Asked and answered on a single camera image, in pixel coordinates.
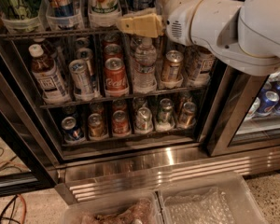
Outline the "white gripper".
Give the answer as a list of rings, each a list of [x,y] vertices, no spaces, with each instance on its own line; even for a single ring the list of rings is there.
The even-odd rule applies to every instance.
[[[191,44],[190,28],[194,14],[203,0],[158,0],[165,4],[163,18],[168,38],[181,45]],[[162,18],[157,14],[121,17],[117,28],[125,34],[157,38],[163,35]]]

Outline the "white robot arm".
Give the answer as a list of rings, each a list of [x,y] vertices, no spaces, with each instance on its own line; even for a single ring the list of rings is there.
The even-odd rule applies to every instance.
[[[117,19],[130,35],[167,37],[208,49],[216,58],[252,76],[280,67],[280,0],[157,0],[154,8]]]

